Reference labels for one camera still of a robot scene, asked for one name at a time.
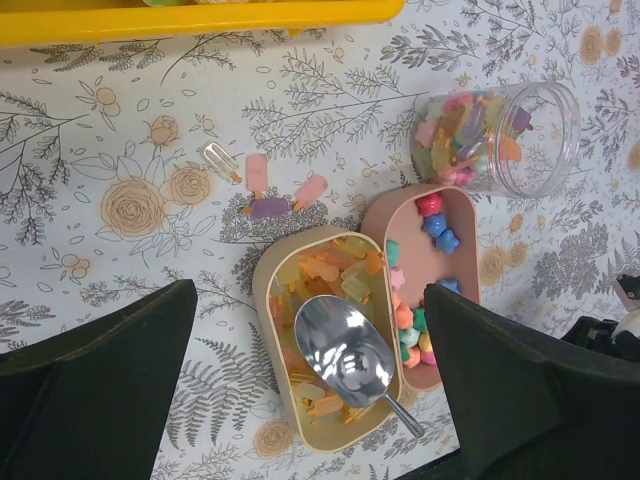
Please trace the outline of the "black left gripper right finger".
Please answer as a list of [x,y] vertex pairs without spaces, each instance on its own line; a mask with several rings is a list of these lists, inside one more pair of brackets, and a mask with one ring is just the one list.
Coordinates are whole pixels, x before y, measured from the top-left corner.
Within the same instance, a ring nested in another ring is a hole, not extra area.
[[471,479],[635,479],[639,336],[582,317],[562,338],[425,288],[428,329]]

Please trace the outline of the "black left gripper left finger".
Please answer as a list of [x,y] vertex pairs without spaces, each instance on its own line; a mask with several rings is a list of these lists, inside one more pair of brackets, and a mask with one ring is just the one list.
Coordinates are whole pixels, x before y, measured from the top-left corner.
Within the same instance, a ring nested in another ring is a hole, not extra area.
[[150,478],[196,307],[178,280],[3,354],[2,478]]

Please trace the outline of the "silver metal scoop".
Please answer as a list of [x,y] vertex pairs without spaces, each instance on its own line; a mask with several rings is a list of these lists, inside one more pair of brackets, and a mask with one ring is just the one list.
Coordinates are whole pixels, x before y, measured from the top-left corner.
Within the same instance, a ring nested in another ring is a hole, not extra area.
[[409,432],[425,430],[390,393],[396,357],[374,325],[348,301],[334,295],[307,300],[294,321],[297,345],[309,366],[349,406],[386,401]]

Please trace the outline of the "clear glass jar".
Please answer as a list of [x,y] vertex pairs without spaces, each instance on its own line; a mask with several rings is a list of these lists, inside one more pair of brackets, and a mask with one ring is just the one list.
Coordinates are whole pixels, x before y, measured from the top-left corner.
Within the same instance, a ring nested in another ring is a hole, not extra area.
[[565,183],[577,161],[580,127],[578,100],[558,82],[452,92],[425,104],[411,156],[429,183],[537,199]]

